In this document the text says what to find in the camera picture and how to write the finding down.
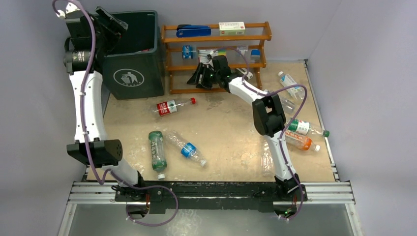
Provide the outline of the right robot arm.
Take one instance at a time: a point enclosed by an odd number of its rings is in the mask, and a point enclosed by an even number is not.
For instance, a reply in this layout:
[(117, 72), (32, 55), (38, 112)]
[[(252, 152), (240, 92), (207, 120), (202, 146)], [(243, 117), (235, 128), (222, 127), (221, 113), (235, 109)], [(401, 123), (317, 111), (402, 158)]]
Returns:
[(265, 93), (233, 73), (225, 56), (209, 57), (208, 60), (208, 63), (198, 64), (188, 84), (201, 89), (211, 89), (217, 84), (251, 106), (254, 127), (266, 140), (271, 153), (277, 196), (282, 200), (290, 199), (302, 186), (289, 157), (285, 140), (286, 116), (279, 96)]

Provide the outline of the red label bottle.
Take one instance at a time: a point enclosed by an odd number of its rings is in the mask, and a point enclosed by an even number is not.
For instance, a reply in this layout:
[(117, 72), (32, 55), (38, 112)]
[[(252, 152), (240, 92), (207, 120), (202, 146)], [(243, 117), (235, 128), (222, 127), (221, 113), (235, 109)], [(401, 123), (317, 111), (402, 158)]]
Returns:
[(164, 101), (153, 105), (150, 109), (151, 113), (155, 116), (166, 116), (178, 112), (184, 106), (195, 105), (196, 99), (191, 98), (177, 98), (168, 101)]

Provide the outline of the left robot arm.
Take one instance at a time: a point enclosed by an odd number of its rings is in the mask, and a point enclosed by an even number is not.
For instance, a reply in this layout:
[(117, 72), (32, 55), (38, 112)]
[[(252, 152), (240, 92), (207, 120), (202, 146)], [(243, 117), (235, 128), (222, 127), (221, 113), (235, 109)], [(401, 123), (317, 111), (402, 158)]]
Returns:
[(127, 31), (127, 23), (98, 6), (90, 14), (76, 0), (71, 0), (57, 15), (65, 20), (70, 36), (66, 39), (63, 63), (72, 85), (76, 131), (67, 153), (89, 166), (96, 180), (103, 184), (111, 174), (119, 186), (128, 187), (134, 201), (145, 198), (147, 191), (140, 173), (122, 158), (120, 140), (109, 140), (104, 126), (101, 87), (106, 55)]

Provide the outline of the blue label clear bottle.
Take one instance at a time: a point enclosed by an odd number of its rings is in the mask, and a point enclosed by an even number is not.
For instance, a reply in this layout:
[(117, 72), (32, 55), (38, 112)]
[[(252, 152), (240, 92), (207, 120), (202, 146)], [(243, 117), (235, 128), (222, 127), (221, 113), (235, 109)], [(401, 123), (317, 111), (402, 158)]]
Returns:
[(201, 167), (207, 165), (207, 160), (202, 155), (201, 151), (180, 133), (170, 130), (164, 135), (164, 138), (169, 144), (176, 147), (181, 156), (185, 159), (198, 163)]

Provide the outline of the green tinted bottle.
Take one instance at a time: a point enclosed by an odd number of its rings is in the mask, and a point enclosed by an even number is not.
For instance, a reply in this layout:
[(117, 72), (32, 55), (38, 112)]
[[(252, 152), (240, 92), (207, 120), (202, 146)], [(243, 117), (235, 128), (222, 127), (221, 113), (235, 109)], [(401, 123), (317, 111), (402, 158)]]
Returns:
[(148, 135), (150, 152), (151, 152), (151, 166), (157, 173), (158, 180), (164, 180), (165, 170), (167, 168), (167, 160), (164, 154), (163, 134), (161, 131), (151, 131)]

